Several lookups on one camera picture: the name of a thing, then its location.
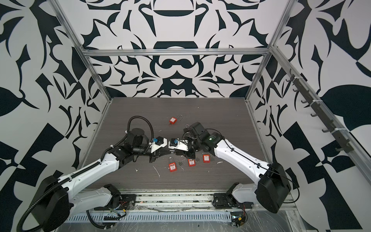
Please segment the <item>red padlock long shackle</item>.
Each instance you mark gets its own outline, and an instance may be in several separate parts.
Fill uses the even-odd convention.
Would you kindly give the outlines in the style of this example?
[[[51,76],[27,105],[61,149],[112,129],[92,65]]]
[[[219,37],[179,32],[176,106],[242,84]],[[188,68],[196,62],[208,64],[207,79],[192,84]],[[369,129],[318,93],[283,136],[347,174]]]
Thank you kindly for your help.
[[[203,162],[209,163],[211,161],[211,156],[209,154],[203,154]]]

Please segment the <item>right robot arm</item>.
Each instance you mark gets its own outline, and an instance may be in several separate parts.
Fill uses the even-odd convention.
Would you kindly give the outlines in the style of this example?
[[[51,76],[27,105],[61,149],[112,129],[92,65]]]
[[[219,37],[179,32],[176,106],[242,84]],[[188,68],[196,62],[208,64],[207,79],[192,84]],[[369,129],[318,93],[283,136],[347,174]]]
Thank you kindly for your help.
[[[290,179],[281,164],[249,155],[218,130],[206,129],[199,122],[184,128],[182,137],[170,139],[168,147],[181,151],[189,159],[194,159],[196,152],[204,151],[227,161],[253,181],[257,201],[272,213],[279,211],[291,191]]]

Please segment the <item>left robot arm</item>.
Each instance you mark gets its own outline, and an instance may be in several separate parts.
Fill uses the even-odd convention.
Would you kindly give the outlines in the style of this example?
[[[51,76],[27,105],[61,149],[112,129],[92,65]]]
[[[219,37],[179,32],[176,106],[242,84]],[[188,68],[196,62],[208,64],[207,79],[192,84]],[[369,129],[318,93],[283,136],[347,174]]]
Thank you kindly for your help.
[[[154,162],[161,156],[171,154],[170,143],[161,136],[147,138],[139,128],[128,130],[117,144],[106,149],[95,162],[71,174],[45,178],[18,223],[17,231],[24,230],[23,223],[28,215],[32,215],[39,224],[31,231],[51,232],[69,217],[83,211],[96,207],[118,207],[121,194],[111,184],[86,193],[81,191],[133,161],[134,156],[148,156],[150,162]]]

